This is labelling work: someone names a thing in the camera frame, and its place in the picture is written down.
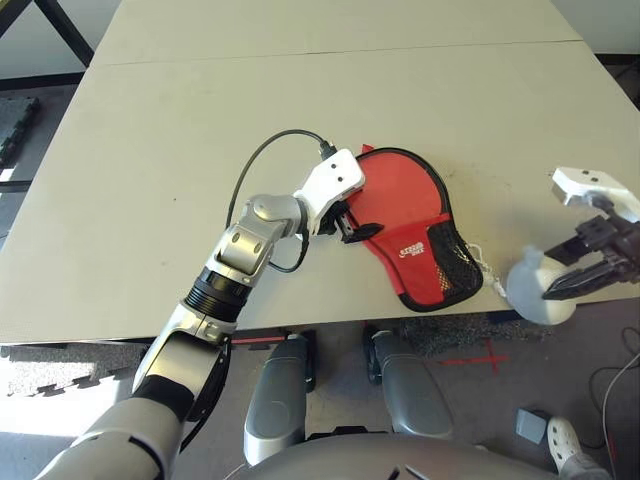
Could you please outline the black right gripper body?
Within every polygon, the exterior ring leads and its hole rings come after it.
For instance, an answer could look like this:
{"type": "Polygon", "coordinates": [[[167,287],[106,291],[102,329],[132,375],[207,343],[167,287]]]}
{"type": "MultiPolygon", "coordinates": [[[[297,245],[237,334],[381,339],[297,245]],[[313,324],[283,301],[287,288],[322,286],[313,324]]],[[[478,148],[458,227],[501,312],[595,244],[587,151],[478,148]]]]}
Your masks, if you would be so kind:
{"type": "Polygon", "coordinates": [[[588,252],[600,252],[602,260],[584,270],[598,280],[639,279],[639,222],[614,212],[598,215],[576,228],[588,252]]]}

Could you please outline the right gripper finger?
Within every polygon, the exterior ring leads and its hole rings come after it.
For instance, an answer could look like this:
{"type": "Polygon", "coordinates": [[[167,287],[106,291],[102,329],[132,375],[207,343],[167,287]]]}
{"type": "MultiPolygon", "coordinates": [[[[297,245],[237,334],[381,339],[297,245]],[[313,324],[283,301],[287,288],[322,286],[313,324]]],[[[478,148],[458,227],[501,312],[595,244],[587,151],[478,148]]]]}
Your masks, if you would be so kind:
{"type": "Polygon", "coordinates": [[[573,270],[554,280],[543,293],[544,300],[568,300],[586,296],[617,283],[619,272],[607,262],[573,270]]]}
{"type": "Polygon", "coordinates": [[[585,255],[585,245],[580,238],[571,238],[545,251],[544,255],[560,263],[576,263],[585,255]]]}

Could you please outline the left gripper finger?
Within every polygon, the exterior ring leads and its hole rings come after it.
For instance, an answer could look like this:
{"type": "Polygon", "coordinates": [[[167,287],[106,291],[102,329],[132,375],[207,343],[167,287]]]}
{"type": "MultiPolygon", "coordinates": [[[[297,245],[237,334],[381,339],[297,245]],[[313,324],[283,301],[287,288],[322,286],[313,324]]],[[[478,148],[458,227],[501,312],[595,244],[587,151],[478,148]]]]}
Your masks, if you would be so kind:
{"type": "Polygon", "coordinates": [[[364,224],[353,229],[350,228],[344,234],[344,243],[358,243],[369,240],[384,229],[382,224],[364,224]]]}

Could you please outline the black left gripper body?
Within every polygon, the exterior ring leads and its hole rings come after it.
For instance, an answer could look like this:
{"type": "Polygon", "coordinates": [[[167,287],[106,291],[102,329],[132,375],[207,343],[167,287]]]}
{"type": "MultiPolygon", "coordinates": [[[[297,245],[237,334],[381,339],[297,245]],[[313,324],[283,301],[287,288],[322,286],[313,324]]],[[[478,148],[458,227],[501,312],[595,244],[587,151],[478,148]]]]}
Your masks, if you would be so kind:
{"type": "Polygon", "coordinates": [[[341,233],[341,241],[345,244],[357,242],[355,230],[349,220],[349,204],[342,200],[335,202],[322,217],[322,234],[341,233]]]}

